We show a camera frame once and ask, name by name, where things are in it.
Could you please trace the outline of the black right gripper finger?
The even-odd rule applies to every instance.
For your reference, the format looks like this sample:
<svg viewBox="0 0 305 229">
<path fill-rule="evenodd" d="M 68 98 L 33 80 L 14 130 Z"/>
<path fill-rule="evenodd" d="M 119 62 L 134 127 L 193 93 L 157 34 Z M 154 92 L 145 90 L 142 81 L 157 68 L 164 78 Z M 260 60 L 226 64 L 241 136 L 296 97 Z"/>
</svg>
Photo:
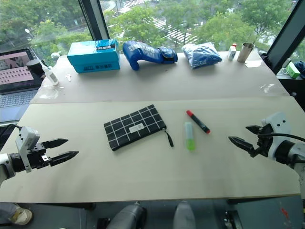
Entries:
<svg viewBox="0 0 305 229">
<path fill-rule="evenodd" d="M 246 151 L 249 155 L 257 155 L 252 144 L 236 136 L 229 136 L 228 138 L 235 146 Z"/>
<path fill-rule="evenodd" d="M 263 131 L 263 127 L 258 125 L 249 125 L 246 127 L 246 129 L 255 135 L 259 135 Z"/>
</svg>

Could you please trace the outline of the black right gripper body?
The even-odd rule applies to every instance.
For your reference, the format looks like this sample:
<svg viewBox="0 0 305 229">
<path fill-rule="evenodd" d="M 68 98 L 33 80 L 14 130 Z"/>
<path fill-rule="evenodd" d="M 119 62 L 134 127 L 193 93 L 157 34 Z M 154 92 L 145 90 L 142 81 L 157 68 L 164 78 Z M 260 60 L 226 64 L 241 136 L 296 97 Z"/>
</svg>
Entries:
<svg viewBox="0 0 305 229">
<path fill-rule="evenodd" d="M 261 134 L 270 134 L 273 132 L 273 128 L 270 124 L 267 124 L 263 126 L 263 131 Z M 258 148 L 255 149 L 257 155 L 263 155 L 265 157 L 268 157 L 268 152 L 273 143 L 273 137 L 272 136 L 258 136 Z"/>
</svg>

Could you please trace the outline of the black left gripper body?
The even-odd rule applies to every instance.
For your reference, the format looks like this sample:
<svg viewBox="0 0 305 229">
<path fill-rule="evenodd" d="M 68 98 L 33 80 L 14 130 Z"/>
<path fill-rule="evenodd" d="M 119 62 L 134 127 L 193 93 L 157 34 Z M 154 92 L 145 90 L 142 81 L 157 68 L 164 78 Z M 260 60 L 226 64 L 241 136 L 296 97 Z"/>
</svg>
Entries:
<svg viewBox="0 0 305 229">
<path fill-rule="evenodd" d="M 50 142 L 37 143 L 28 153 L 31 169 L 40 169 L 50 164 L 51 158 L 46 156 L 46 150 L 51 147 Z"/>
</svg>

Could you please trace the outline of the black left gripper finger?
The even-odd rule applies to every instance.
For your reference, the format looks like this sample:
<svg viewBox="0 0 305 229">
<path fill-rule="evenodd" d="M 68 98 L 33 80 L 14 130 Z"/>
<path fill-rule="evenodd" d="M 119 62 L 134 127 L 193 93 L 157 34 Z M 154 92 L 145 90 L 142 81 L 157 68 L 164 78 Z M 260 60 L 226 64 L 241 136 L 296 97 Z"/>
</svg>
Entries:
<svg viewBox="0 0 305 229">
<path fill-rule="evenodd" d="M 66 162 L 66 161 L 72 159 L 73 157 L 75 157 L 78 153 L 79 153 L 79 151 L 68 151 L 66 153 L 60 154 L 56 157 L 51 158 L 49 165 L 52 167 L 52 166 L 61 164 L 63 162 Z"/>
<path fill-rule="evenodd" d="M 57 139 L 54 139 L 54 140 L 42 142 L 42 145 L 43 145 L 46 149 L 48 149 L 48 148 L 59 147 L 59 146 L 63 145 L 63 144 L 66 143 L 66 142 L 68 142 L 68 139 L 57 138 Z"/>
</svg>

